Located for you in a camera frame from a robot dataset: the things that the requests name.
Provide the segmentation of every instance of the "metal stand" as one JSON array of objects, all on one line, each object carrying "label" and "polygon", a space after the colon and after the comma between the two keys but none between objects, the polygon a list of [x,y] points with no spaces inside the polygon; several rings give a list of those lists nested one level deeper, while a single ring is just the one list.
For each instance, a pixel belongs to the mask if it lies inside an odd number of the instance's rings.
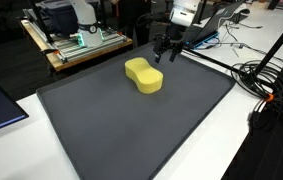
[{"label": "metal stand", "polygon": [[279,4],[280,0],[272,0],[268,6],[268,9],[273,10]]},{"label": "metal stand", "polygon": [[45,26],[45,24],[44,24],[44,22],[42,20],[42,17],[40,15],[39,11],[38,11],[37,6],[33,2],[33,0],[28,0],[28,2],[30,4],[30,7],[33,9],[33,12],[34,12],[35,16],[38,19],[38,23],[39,23],[40,29],[43,31],[45,37],[47,38],[47,42],[48,43],[53,43],[53,39],[51,38],[50,33],[48,32],[48,29],[47,29],[47,27]]},{"label": "metal stand", "polygon": [[198,19],[197,24],[201,24],[203,12],[204,12],[205,6],[207,5],[207,1],[208,1],[208,0],[204,0],[204,1],[203,1],[202,8],[201,8],[201,11],[200,11],[200,15],[199,15],[199,19]]},{"label": "metal stand", "polygon": [[[221,66],[221,67],[223,67],[223,68],[226,68],[226,69],[228,69],[228,70],[230,70],[230,71],[233,71],[233,72],[235,72],[235,73],[237,73],[237,74],[238,74],[238,73],[244,73],[244,72],[240,72],[239,69],[236,69],[236,68],[234,68],[234,67],[232,67],[232,66],[229,66],[229,65],[227,65],[227,64],[224,64],[224,63],[222,63],[222,62],[220,62],[220,61],[217,61],[217,60],[215,60],[215,59],[213,59],[213,58],[210,58],[210,57],[208,57],[208,56],[205,56],[205,55],[203,55],[203,54],[201,54],[201,53],[192,51],[192,50],[190,50],[190,49],[184,49],[184,50],[185,50],[187,53],[191,53],[191,54],[194,54],[194,55],[196,55],[196,56],[199,56],[199,57],[201,57],[201,58],[203,58],[203,59],[205,59],[205,60],[207,60],[207,61],[210,61],[210,62],[212,62],[212,63],[214,63],[214,64],[217,64],[217,65],[219,65],[219,66]],[[271,83],[269,83],[269,82],[267,82],[267,81],[265,81],[265,80],[263,80],[263,79],[259,79],[259,81],[260,81],[263,85],[265,85],[265,86],[267,86],[267,87],[269,87],[269,88],[273,88]]]},{"label": "metal stand", "polygon": [[267,63],[272,59],[272,57],[275,55],[275,53],[280,49],[282,45],[283,45],[283,34],[273,45],[273,47],[270,49],[267,55],[263,58],[261,63],[258,65],[258,67],[255,69],[254,72],[256,75],[258,75],[262,71],[262,69],[267,65]]},{"label": "metal stand", "polygon": [[107,17],[105,15],[104,0],[100,0],[100,5],[101,5],[101,13],[102,13],[102,25],[103,25],[103,27],[108,27]]},{"label": "metal stand", "polygon": [[173,0],[165,0],[165,12],[170,13],[170,3],[173,3]]}]

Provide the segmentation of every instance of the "floor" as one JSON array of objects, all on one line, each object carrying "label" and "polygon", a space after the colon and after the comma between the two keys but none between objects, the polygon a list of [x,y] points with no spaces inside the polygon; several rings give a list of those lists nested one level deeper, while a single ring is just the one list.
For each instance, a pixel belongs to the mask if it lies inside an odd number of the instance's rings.
[{"label": "floor", "polygon": [[[153,11],[164,11],[164,2],[155,1]],[[117,20],[112,17],[111,5],[108,3],[106,12],[108,25],[116,27]],[[163,27],[153,26],[150,37],[163,31]],[[0,44],[0,85],[15,100],[55,82],[31,41],[18,33],[13,41],[9,33],[1,37],[7,38],[5,41],[8,42]],[[223,179],[283,179],[283,116],[263,112],[262,117],[273,120],[270,121],[270,128],[251,130]]]}]

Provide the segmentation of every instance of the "pole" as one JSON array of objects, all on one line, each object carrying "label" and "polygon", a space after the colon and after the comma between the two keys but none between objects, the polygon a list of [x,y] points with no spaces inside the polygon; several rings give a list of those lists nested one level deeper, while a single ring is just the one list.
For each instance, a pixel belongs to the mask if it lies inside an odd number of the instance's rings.
[{"label": "pole", "polygon": [[105,7],[104,7],[104,0],[100,0],[100,5],[101,5],[101,13],[102,13],[102,24],[103,27],[107,27],[107,17],[105,15]]},{"label": "pole", "polygon": [[201,8],[200,15],[199,15],[199,19],[198,19],[198,22],[197,22],[198,24],[201,24],[203,12],[204,12],[204,9],[205,9],[205,5],[207,4],[207,1],[208,0],[203,1],[202,8]]},{"label": "pole", "polygon": [[280,0],[272,0],[268,6],[268,9],[273,10],[279,4]]},{"label": "pole", "polygon": [[40,15],[39,11],[38,11],[37,6],[33,2],[33,0],[28,0],[28,2],[30,4],[30,7],[33,9],[33,12],[34,12],[35,16],[37,17],[40,29],[43,31],[43,33],[45,34],[45,37],[47,38],[47,42],[48,43],[53,43],[53,39],[51,38],[51,36],[50,36],[50,34],[48,32],[48,29],[47,29],[47,27],[45,26],[45,24],[44,24],[44,22],[42,20],[42,17]]},{"label": "pole", "polygon": [[275,55],[275,53],[280,49],[282,45],[283,45],[283,34],[273,45],[273,47],[270,49],[267,55],[262,59],[260,64],[256,67],[254,71],[256,75],[258,75],[262,71],[262,69],[268,64],[268,62],[272,59],[272,57]]}]

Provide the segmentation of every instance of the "white cable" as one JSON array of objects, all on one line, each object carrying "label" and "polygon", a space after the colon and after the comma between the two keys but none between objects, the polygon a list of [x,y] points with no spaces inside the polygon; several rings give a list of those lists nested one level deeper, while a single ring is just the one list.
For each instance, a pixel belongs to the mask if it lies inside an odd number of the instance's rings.
[{"label": "white cable", "polygon": [[218,22],[218,29],[220,29],[221,19],[225,19],[225,20],[231,19],[234,14],[235,14],[235,13],[232,13],[232,15],[231,15],[230,17],[221,17],[221,18],[219,19],[219,22]]},{"label": "white cable", "polygon": [[263,102],[262,102],[262,104],[261,104],[261,106],[260,106],[260,109],[259,109],[259,113],[262,112],[262,110],[263,110],[263,108],[264,108],[264,106],[265,106],[266,104],[267,104],[266,101],[263,101]]}]

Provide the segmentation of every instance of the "white table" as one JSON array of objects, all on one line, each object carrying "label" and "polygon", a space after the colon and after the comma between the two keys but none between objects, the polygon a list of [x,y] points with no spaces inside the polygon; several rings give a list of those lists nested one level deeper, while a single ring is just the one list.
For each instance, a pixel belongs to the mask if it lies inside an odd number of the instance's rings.
[{"label": "white table", "polygon": [[[253,8],[251,13],[243,23],[264,28],[241,27],[233,34],[241,42],[267,51],[283,32],[283,11]],[[222,36],[225,29],[221,28],[220,32]],[[201,53],[228,65],[244,62],[228,45]],[[283,58],[283,48],[277,56]],[[215,64],[193,59],[228,73]],[[248,133],[248,115],[258,101],[234,86],[155,179],[220,179]],[[0,180],[79,179],[37,96],[31,95],[18,103],[30,118],[0,130]]]}]

